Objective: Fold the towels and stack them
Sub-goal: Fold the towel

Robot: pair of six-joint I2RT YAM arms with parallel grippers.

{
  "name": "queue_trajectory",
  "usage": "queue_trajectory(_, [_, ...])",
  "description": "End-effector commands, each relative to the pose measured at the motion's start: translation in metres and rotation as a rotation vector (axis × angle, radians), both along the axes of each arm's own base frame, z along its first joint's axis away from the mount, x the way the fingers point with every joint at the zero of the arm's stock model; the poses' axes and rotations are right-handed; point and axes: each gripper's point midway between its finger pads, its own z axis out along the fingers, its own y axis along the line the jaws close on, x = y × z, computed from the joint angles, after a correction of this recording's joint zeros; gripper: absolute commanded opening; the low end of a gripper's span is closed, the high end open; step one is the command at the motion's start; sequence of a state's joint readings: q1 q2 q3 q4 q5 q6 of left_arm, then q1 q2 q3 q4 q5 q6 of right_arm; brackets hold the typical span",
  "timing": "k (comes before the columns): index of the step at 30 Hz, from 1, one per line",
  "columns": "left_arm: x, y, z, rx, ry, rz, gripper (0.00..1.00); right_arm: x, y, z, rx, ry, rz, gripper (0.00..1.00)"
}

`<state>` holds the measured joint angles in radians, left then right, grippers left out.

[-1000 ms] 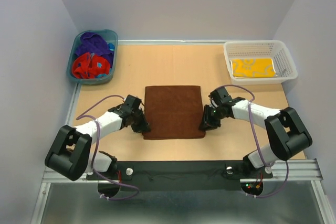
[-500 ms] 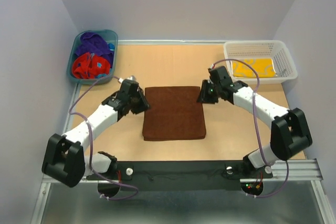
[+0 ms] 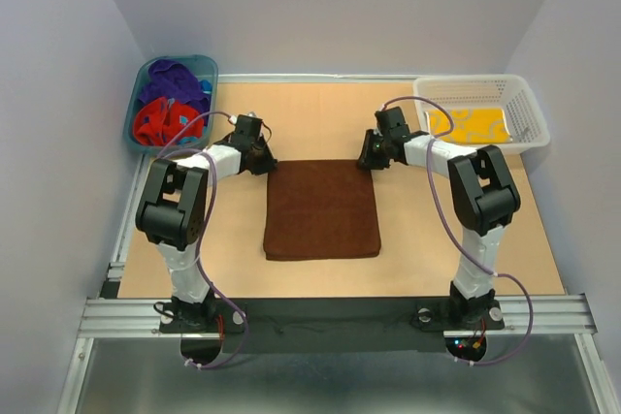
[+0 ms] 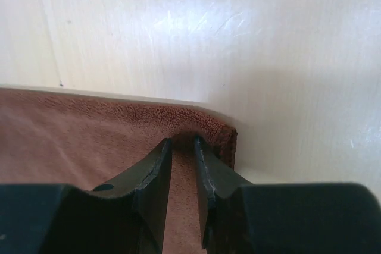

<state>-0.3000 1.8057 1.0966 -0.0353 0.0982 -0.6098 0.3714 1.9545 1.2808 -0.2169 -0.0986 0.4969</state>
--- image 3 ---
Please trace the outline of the brown towel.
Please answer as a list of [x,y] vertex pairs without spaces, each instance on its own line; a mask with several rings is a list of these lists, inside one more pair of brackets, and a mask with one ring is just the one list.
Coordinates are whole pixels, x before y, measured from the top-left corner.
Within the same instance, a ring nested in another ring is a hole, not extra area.
[[354,160],[283,161],[269,173],[268,260],[366,259],[380,249],[373,178]]

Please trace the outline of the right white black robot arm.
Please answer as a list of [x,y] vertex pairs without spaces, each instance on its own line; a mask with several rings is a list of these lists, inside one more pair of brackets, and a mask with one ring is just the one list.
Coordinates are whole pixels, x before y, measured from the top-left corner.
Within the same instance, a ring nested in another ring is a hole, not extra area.
[[468,327],[485,317],[494,305],[494,278],[500,241],[521,199],[501,150],[494,145],[473,148],[445,142],[426,132],[412,132],[401,109],[375,112],[376,128],[365,133],[360,157],[363,170],[384,170],[391,162],[424,168],[437,210],[440,199],[434,176],[449,181],[462,238],[450,231],[443,213],[441,223],[460,252],[449,296],[441,299],[441,319]]

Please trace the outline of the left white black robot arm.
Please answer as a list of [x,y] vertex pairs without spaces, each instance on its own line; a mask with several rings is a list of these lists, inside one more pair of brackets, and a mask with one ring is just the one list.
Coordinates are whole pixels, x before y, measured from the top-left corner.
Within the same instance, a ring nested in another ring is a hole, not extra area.
[[230,116],[229,121],[234,129],[222,140],[205,149],[179,149],[158,157],[147,174],[135,224],[156,246],[171,278],[171,302],[155,307],[166,325],[203,331],[215,321],[215,291],[202,270],[199,246],[217,183],[243,172],[264,175],[278,164],[268,146],[272,131],[261,118],[251,112]]

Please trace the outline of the yellow grey duck towel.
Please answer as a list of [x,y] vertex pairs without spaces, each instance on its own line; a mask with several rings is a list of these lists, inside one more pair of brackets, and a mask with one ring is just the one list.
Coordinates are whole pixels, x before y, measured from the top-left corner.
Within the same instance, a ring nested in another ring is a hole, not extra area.
[[441,134],[443,141],[465,145],[512,142],[505,113],[500,108],[462,108],[448,113],[454,125],[451,132],[448,132],[449,121],[441,111],[424,112],[429,132],[436,136]]

